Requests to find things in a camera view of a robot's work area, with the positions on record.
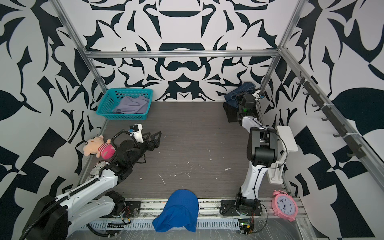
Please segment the black skirt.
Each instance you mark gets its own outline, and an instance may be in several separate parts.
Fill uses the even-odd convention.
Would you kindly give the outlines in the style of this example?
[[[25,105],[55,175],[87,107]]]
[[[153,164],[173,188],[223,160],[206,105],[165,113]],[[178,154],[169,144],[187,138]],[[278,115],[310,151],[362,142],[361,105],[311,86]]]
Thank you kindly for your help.
[[[225,110],[227,120],[229,123],[236,123],[238,122],[238,111],[239,108],[235,108],[228,103],[223,103],[223,108]]]

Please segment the dark blue denim skirt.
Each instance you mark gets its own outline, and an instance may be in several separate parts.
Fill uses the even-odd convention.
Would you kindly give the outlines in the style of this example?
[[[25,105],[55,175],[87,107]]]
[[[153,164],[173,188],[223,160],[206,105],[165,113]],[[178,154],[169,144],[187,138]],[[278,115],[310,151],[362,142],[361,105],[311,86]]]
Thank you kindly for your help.
[[[255,84],[251,82],[245,82],[238,88],[234,89],[233,91],[229,92],[225,95],[225,101],[228,105],[238,108],[239,107],[239,101],[240,98],[244,94],[254,94],[256,91]]]

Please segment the lavender grey skirt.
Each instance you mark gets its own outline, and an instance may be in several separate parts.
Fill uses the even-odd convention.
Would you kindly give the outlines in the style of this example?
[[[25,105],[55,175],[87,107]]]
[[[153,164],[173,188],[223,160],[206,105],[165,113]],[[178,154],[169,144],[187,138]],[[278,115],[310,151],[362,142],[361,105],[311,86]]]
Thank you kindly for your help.
[[[149,106],[150,100],[144,96],[133,98],[125,96],[115,107],[114,113],[118,114],[144,114]]]

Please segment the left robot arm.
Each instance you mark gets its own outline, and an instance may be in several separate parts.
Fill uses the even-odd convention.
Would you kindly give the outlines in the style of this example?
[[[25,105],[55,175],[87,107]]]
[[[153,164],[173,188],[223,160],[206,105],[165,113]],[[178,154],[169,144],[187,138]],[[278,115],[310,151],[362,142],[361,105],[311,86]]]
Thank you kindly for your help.
[[[161,132],[119,131],[111,139],[116,149],[111,161],[92,179],[69,192],[41,198],[20,239],[65,240],[80,227],[112,212],[119,213],[125,199],[112,189],[133,172],[135,164],[142,163],[146,151],[160,146],[161,136]]]

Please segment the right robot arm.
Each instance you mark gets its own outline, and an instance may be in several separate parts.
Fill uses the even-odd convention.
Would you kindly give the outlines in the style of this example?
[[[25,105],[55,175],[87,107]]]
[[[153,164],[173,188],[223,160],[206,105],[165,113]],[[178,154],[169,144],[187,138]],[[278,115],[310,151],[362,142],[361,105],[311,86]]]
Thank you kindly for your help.
[[[263,177],[272,164],[278,161],[278,141],[287,148],[278,131],[267,127],[258,118],[257,100],[252,94],[242,93],[236,96],[239,103],[238,122],[249,132],[247,159],[249,168],[246,179],[236,195],[236,205],[258,208],[259,189]]]

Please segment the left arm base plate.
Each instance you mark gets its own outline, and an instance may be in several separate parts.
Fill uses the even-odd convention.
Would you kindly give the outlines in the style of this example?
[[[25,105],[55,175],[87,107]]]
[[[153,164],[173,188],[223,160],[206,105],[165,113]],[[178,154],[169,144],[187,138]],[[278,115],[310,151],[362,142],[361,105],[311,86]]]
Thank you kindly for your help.
[[[141,211],[141,201],[125,201],[115,206],[113,211],[104,218],[132,218],[137,217]]]

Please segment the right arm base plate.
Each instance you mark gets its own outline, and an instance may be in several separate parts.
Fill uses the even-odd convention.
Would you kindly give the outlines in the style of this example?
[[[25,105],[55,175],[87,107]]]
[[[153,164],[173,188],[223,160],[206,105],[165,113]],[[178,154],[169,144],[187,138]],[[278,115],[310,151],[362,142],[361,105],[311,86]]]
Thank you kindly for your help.
[[[240,204],[238,207],[235,200],[221,200],[219,213],[224,217],[259,217],[263,213],[263,207],[260,203],[256,207]]]

